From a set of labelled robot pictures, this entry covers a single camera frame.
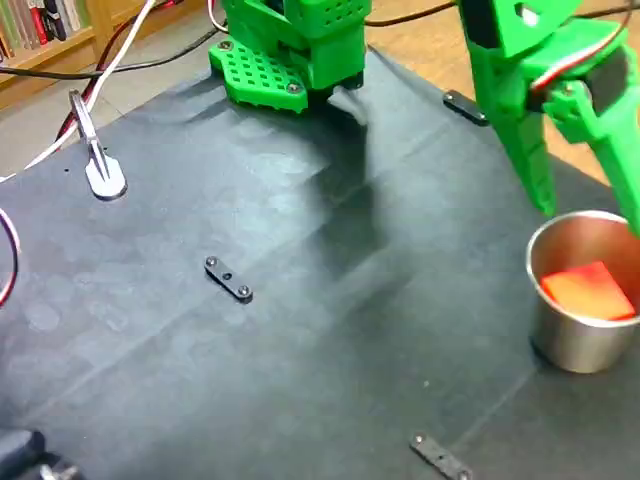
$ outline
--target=screw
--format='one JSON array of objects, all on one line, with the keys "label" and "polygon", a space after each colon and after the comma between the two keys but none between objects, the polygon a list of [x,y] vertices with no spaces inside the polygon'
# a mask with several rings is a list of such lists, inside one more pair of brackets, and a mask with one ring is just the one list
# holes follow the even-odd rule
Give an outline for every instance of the screw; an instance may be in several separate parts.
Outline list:
[{"label": "screw", "polygon": [[287,85],[287,92],[300,93],[302,92],[302,86],[298,85],[297,83],[290,83],[289,85]]},{"label": "screw", "polygon": [[224,40],[223,42],[220,42],[218,44],[218,48],[220,50],[229,51],[233,48],[233,43],[231,43],[229,40]]}]

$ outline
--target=stainless steel cup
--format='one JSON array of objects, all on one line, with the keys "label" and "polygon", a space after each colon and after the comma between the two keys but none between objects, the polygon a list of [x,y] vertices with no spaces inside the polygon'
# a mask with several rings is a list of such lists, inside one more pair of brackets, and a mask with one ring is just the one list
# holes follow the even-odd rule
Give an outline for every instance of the stainless steel cup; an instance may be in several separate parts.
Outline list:
[{"label": "stainless steel cup", "polygon": [[558,367],[594,373],[611,366],[629,346],[640,317],[608,321],[573,315],[540,287],[549,274],[603,261],[637,312],[640,312],[640,238],[627,221],[606,212],[557,217],[533,235],[527,273],[538,292],[533,344]]}]

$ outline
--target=book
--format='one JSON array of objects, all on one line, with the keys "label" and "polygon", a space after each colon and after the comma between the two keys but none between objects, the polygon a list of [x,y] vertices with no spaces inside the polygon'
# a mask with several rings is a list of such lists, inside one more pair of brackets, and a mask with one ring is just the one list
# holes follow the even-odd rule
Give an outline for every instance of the book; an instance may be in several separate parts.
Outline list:
[{"label": "book", "polygon": [[7,19],[5,18],[4,11],[0,9],[0,42],[2,42],[2,48],[8,57],[14,57],[15,52],[13,45],[9,40],[9,27]]},{"label": "book", "polygon": [[27,7],[29,8],[29,12],[31,13],[31,20],[33,20],[33,26],[36,29],[38,41],[40,42],[40,45],[46,45],[48,42],[47,34],[44,31],[44,25],[42,23],[42,19],[40,18],[40,12],[36,7],[35,0],[27,0]]},{"label": "book", "polygon": [[22,48],[22,42],[20,41],[20,34],[18,33],[18,27],[16,23],[13,21],[13,16],[11,15],[11,9],[9,8],[9,0],[0,0],[0,10],[4,16],[7,28],[7,34],[9,35],[9,42],[11,43],[11,48],[13,50],[18,50]]},{"label": "book", "polygon": [[69,16],[67,15],[67,11],[64,8],[64,2],[62,0],[56,0],[56,7],[58,8],[58,13],[60,14],[60,20],[62,20],[64,31],[67,35],[67,38],[69,38],[73,33],[73,29],[71,28],[71,24],[69,23]]},{"label": "book", "polygon": [[27,31],[24,28],[24,24],[22,23],[22,17],[20,16],[20,10],[18,9],[18,0],[8,0],[9,8],[11,9],[11,17],[13,21],[16,22],[16,27],[18,29],[18,35],[20,36],[20,44],[23,48],[30,49],[29,45],[29,37],[27,36]]},{"label": "book", "polygon": [[40,47],[40,41],[38,40],[36,27],[33,24],[33,18],[31,18],[31,12],[29,11],[29,7],[27,7],[27,0],[16,0],[16,4],[18,5],[20,20],[22,20],[27,33],[29,46],[35,50]]},{"label": "book", "polygon": [[64,1],[64,9],[67,12],[67,16],[69,17],[69,24],[71,25],[71,29],[74,32],[77,32],[82,27],[80,25],[80,18],[78,17],[78,12],[76,11],[76,2],[74,0],[63,0]]},{"label": "book", "polygon": [[42,20],[42,26],[44,27],[44,33],[47,36],[47,41],[51,41],[56,38],[55,25],[53,21],[47,15],[47,9],[44,7],[44,0],[36,0],[36,8],[40,13],[40,19]]},{"label": "book", "polygon": [[89,16],[89,10],[87,10],[87,3],[85,0],[76,0],[76,10],[78,11],[78,17],[80,17],[80,25],[82,28],[90,26],[91,17]]},{"label": "book", "polygon": [[47,18],[53,23],[54,34],[58,40],[67,39],[67,32],[64,29],[62,18],[58,12],[56,0],[44,0],[44,6],[47,9]]}]

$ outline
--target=cable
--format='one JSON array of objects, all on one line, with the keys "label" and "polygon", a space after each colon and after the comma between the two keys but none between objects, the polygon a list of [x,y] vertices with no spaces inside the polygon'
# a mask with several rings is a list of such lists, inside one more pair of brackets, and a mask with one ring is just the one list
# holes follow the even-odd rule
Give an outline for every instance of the cable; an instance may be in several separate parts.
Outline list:
[{"label": "cable", "polygon": [[411,22],[413,20],[418,20],[419,18],[428,17],[429,15],[433,15],[434,13],[442,12],[443,10],[448,10],[449,8],[455,7],[456,5],[456,2],[448,2],[442,5],[438,5],[437,7],[429,8],[428,10],[424,10],[422,12],[416,12],[410,15],[406,15],[404,17],[391,18],[389,20],[365,20],[364,24],[367,27],[390,27],[392,25],[400,25],[401,23]]},{"label": "cable", "polygon": [[2,287],[2,290],[0,290],[0,307],[2,307],[11,296],[11,292],[13,292],[13,288],[16,286],[16,281],[18,280],[18,255],[20,254],[20,237],[18,236],[18,231],[13,225],[11,218],[9,218],[7,212],[5,212],[1,208],[0,223],[2,223],[2,228],[4,228],[4,231],[9,239],[9,244],[11,245],[11,257],[13,261],[11,275],[9,275],[9,279],[4,284],[4,287]]},{"label": "cable", "polygon": [[548,86],[551,82],[553,82],[556,78],[558,78],[558,76],[589,60],[590,58],[593,58],[596,54],[604,50],[611,44],[611,42],[618,38],[618,35],[620,35],[620,33],[624,31],[627,25],[629,25],[629,21],[633,16],[633,10],[633,0],[629,0],[629,5],[627,6],[626,10],[627,15],[625,16],[622,23],[620,23],[618,28],[616,28],[613,32],[611,32],[598,43],[579,50],[553,64],[544,74],[538,77],[538,79],[531,84],[530,89],[533,92],[539,92],[540,90]]},{"label": "cable", "polygon": [[216,27],[221,32],[229,33],[229,29],[227,27],[225,27],[224,25],[221,25],[216,20],[216,17],[213,14],[213,7],[214,7],[214,5],[216,3],[216,0],[206,0],[206,2],[207,2],[207,9],[209,10],[209,18],[211,19],[211,23],[213,23],[213,26]]},{"label": "cable", "polygon": [[[191,53],[196,48],[204,44],[207,40],[213,37],[217,30],[211,30],[205,33],[202,37],[198,38],[196,41],[187,45],[185,48],[180,50],[179,52],[174,53],[165,58],[160,58],[157,60],[152,60],[148,62],[141,63],[132,63],[128,65],[122,65],[114,70],[114,73],[123,73],[130,72],[133,70],[142,70],[145,68],[158,67],[160,65],[165,65],[167,63],[173,62],[179,58],[184,57],[188,53]],[[93,72],[86,73],[61,73],[61,72],[38,72],[33,70],[26,70],[21,68],[10,68],[10,67],[0,67],[0,73],[6,73],[8,75],[17,75],[22,77],[35,77],[35,78],[51,78],[54,80],[89,80],[92,78],[99,78],[105,70],[95,70]]]},{"label": "cable", "polygon": [[[600,18],[606,17],[608,15],[615,15],[617,13],[624,13],[629,9],[629,7],[616,7],[616,8],[608,8],[606,10],[597,10],[595,12],[582,13],[580,15],[576,15],[576,18]],[[633,6],[634,10],[640,10],[640,4]]]},{"label": "cable", "polygon": [[[151,12],[149,12],[149,15],[159,10],[164,10],[169,7],[174,7],[178,3],[179,2],[175,0],[164,0],[162,3],[155,5],[151,9]],[[138,18],[137,14],[129,18],[129,20],[123,22],[122,25],[120,25],[117,28],[117,30],[114,32],[114,34],[111,36],[111,38],[107,42],[107,45],[102,50],[102,53],[100,54],[100,58],[98,59],[98,63],[96,65],[96,70],[104,70],[107,63],[107,59],[111,54],[111,49],[115,45],[116,40],[120,38],[120,35],[122,35],[122,32],[124,32],[127,28],[131,26],[131,24],[133,24],[133,22],[135,22],[136,18]],[[81,94],[82,100],[84,100],[85,102],[89,99],[89,96],[93,92],[93,89],[96,86],[96,82],[97,82],[97,78],[95,77],[92,78],[91,80],[89,80],[89,83],[82,91],[82,94]],[[64,135],[64,133],[69,129],[69,127],[71,126],[71,123],[73,122],[73,119],[74,119],[73,112],[69,111],[66,118],[64,119],[64,122],[62,122],[62,126],[60,127],[60,130],[58,130],[58,134],[56,135],[56,140],[58,140],[62,135]]]},{"label": "cable", "polygon": [[[87,103],[87,110],[89,110],[89,112],[93,110],[93,107],[96,104],[96,101],[98,100],[98,95],[100,94],[100,90],[102,90],[104,83],[111,76],[113,71],[118,67],[118,64],[122,61],[124,56],[127,54],[129,47],[131,47],[133,40],[136,38],[136,35],[138,34],[138,31],[140,30],[142,23],[144,22],[145,18],[147,18],[147,15],[149,14],[149,11],[153,7],[155,1],[156,0],[146,0],[144,6],[142,7],[142,10],[140,11],[140,14],[138,15],[138,18],[136,18],[136,21],[133,24],[133,27],[131,27],[131,31],[129,32],[129,35],[127,35],[127,38],[124,41],[124,44],[120,48],[120,51],[118,52],[116,57],[113,59],[113,61],[109,64],[109,67],[107,67],[107,69],[98,79],[98,82],[96,83],[96,86],[93,92],[91,93],[91,98],[89,98],[89,102]],[[47,158],[49,155],[55,152],[58,148],[60,148],[64,142],[66,142],[69,138],[71,138],[71,135],[73,135],[73,133],[77,129],[78,129],[78,125],[76,123],[73,123],[71,127],[64,133],[64,135],[62,135],[62,137],[60,137],[45,151],[43,151],[40,155],[34,158],[31,161],[31,163],[29,163],[29,165],[27,165],[25,168],[30,168],[40,163],[45,158]]]}]

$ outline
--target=perforated green plate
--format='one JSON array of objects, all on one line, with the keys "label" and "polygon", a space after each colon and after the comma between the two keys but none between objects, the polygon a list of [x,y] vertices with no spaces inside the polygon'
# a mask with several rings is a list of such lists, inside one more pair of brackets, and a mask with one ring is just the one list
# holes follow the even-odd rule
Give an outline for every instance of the perforated green plate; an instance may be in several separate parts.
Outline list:
[{"label": "perforated green plate", "polygon": [[209,50],[211,66],[222,70],[236,102],[300,113],[308,106],[304,82],[290,65],[256,52],[229,37]]}]

